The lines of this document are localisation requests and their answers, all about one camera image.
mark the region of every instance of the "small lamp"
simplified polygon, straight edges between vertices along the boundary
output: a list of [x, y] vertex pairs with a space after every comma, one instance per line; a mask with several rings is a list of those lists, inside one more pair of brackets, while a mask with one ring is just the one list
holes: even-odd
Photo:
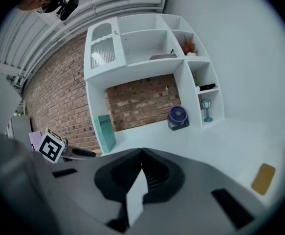
[[211, 107], [211, 100], [207, 98], [203, 99], [202, 106], [206, 111], [206, 118], [204, 119], [204, 122], [212, 122], [213, 119], [210, 117], [210, 114], [209, 114], [209, 108]]

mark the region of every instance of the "red brick wall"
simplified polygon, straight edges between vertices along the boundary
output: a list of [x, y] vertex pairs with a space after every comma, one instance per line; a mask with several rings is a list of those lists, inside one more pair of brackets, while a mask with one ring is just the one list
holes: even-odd
[[34, 131], [49, 127], [72, 146], [99, 149], [84, 82], [85, 41], [85, 34], [79, 35], [47, 60], [23, 98]]
[[[23, 98], [33, 131], [49, 127], [72, 146], [99, 149], [84, 82], [85, 41], [85, 34], [79, 35], [47, 60]], [[169, 108], [180, 104], [173, 75], [108, 88], [106, 98], [116, 131], [164, 120]]]
[[172, 74], [108, 88], [106, 99], [115, 131], [165, 120], [169, 109], [180, 104]]

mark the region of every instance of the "shelf divider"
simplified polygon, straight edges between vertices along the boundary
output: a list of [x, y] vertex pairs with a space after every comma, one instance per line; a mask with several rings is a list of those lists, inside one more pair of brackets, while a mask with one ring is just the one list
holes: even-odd
[[185, 108], [189, 125], [202, 127], [199, 99], [196, 93], [196, 85], [192, 78], [189, 65], [183, 61], [174, 71], [181, 106]]

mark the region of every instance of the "teal box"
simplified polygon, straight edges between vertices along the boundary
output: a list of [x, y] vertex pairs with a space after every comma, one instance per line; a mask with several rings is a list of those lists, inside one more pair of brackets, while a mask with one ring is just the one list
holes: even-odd
[[98, 139], [100, 140], [103, 153], [109, 153], [116, 144], [116, 138], [113, 131], [109, 115], [98, 116], [94, 118], [94, 125], [97, 129]]

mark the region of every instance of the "ceiling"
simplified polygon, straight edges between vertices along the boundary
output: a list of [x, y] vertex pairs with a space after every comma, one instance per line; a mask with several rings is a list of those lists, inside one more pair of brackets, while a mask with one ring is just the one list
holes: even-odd
[[63, 44], [104, 19], [134, 13], [163, 12], [165, 0], [79, 0], [66, 21], [52, 13], [16, 8], [0, 27], [0, 72], [22, 88]]

